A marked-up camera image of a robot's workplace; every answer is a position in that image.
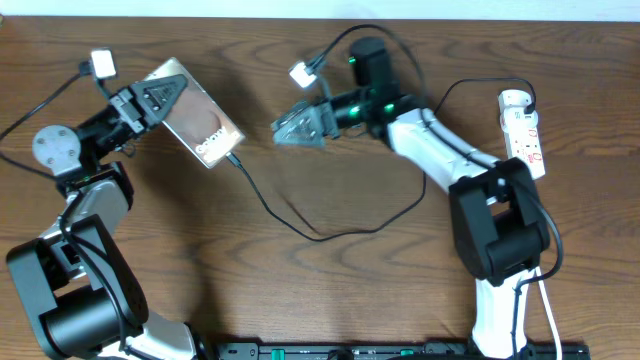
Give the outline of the Samsung Galaxy smartphone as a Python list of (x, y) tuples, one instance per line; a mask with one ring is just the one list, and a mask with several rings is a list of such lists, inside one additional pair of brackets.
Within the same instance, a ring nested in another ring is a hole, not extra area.
[(208, 169), (245, 140), (244, 133), (189, 71), (170, 58), (145, 80), (183, 75), (187, 85), (163, 121), (171, 133)]

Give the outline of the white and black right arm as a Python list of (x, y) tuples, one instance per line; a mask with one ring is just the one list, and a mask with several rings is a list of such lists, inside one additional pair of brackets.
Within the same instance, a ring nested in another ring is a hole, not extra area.
[(541, 254), (559, 241), (531, 170), (517, 157), (501, 161), (470, 146), (403, 92), (383, 39), (356, 40), (349, 63), (355, 89), (297, 103), (272, 123), (274, 142), (322, 147), (363, 125), (421, 169), (448, 196), (454, 246), (475, 279), (472, 344), (487, 358), (524, 358), (526, 292), (546, 278)]

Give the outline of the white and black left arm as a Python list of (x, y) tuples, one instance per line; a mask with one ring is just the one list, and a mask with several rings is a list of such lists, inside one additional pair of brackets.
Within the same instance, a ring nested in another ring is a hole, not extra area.
[(36, 340), (51, 359), (212, 359), (208, 342), (183, 322), (148, 308), (113, 235), (134, 190), (111, 152), (156, 128), (187, 88), (183, 75), (136, 82), (75, 128), (34, 137), (35, 158), (66, 201), (54, 224), (6, 257)]

